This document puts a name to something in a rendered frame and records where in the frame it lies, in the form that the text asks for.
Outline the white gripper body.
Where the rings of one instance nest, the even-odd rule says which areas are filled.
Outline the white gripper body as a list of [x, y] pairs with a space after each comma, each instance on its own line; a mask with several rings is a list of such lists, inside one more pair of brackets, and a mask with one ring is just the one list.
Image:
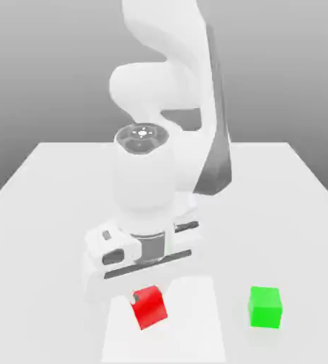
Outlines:
[[176, 234], [176, 251], [158, 262], [135, 264], [102, 263], [102, 254], [96, 246], [96, 232], [86, 237], [87, 248], [83, 255], [83, 296], [89, 302], [109, 301], [116, 296], [131, 297], [135, 291], [157, 286], [165, 292], [172, 281], [181, 277], [203, 274], [205, 269], [205, 243], [197, 231]]

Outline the small red cube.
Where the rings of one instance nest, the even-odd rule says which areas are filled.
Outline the small red cube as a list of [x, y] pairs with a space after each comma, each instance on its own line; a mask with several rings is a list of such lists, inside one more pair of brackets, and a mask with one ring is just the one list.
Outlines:
[[157, 286], [150, 286], [133, 293], [131, 304], [141, 330], [168, 318], [163, 296]]

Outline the small green cube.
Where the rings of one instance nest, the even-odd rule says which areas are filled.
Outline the small green cube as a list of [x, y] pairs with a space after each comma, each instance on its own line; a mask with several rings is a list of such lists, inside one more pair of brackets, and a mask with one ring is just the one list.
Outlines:
[[275, 287], [250, 288], [249, 322], [252, 327], [279, 329], [283, 313], [280, 290]]

